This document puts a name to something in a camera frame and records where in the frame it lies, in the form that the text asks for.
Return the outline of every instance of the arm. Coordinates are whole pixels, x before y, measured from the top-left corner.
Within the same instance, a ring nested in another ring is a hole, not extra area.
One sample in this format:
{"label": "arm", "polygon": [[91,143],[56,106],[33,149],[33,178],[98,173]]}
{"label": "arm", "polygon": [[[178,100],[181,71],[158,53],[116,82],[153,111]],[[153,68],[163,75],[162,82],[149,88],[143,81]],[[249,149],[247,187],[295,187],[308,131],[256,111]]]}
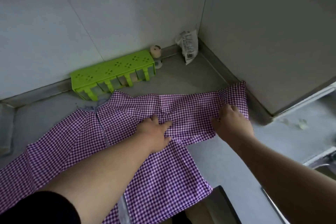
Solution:
{"label": "arm", "polygon": [[245,162],[290,223],[335,221],[336,182],[259,142],[235,106],[224,105],[212,126]]}
{"label": "arm", "polygon": [[73,165],[40,190],[67,198],[82,224],[101,223],[149,154],[168,145],[171,138],[164,133],[171,124],[159,125],[156,115],[145,119],[133,136]]}

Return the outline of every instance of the black sleeve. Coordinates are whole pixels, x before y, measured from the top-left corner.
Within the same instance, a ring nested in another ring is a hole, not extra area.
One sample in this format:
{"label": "black sleeve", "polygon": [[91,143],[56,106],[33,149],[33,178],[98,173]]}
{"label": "black sleeve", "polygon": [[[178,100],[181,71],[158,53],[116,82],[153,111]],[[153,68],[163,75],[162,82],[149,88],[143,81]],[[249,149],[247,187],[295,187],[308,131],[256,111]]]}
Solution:
{"label": "black sleeve", "polygon": [[0,223],[81,224],[75,207],[50,191],[36,192],[0,215]]}

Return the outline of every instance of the purple gingham shirt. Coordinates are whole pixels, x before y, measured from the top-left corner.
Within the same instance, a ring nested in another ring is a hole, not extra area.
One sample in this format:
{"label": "purple gingham shirt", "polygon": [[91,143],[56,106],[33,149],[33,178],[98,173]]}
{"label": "purple gingham shirt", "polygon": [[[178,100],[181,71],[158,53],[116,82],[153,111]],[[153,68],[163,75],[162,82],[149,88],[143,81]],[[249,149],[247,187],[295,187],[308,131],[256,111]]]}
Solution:
{"label": "purple gingham shirt", "polygon": [[[131,98],[116,90],[96,112],[77,110],[0,171],[0,213],[61,171],[131,136],[143,119],[155,113],[160,123],[173,120],[165,134],[172,140],[141,165],[125,199],[132,223],[162,222],[211,193],[185,146],[215,136],[210,117],[217,116],[223,102],[238,106],[248,118],[244,82],[192,95]],[[103,223],[120,223],[117,205]]]}

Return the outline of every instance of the hand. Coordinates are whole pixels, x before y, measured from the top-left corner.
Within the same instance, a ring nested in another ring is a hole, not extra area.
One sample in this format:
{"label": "hand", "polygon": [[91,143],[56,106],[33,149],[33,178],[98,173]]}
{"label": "hand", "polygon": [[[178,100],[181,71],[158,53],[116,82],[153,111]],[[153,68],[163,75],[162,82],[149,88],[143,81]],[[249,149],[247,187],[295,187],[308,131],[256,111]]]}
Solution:
{"label": "hand", "polygon": [[224,104],[219,110],[218,121],[212,118],[211,125],[218,136],[228,142],[231,139],[254,138],[252,125],[234,105]]}
{"label": "hand", "polygon": [[156,114],[152,118],[144,119],[136,128],[135,136],[138,136],[148,144],[150,153],[162,151],[170,142],[171,137],[164,136],[166,130],[173,124],[171,120],[159,124]]}

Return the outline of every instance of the green plastic rack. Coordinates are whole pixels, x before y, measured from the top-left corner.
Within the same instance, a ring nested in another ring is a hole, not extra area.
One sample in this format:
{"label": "green plastic rack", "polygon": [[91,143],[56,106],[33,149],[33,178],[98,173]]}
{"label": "green plastic rack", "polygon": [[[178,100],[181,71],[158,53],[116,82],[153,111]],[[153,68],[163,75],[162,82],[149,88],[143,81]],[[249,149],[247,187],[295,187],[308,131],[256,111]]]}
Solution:
{"label": "green plastic rack", "polygon": [[98,101],[98,96],[134,82],[149,81],[156,74],[148,50],[135,52],[71,73],[72,89],[83,99]]}

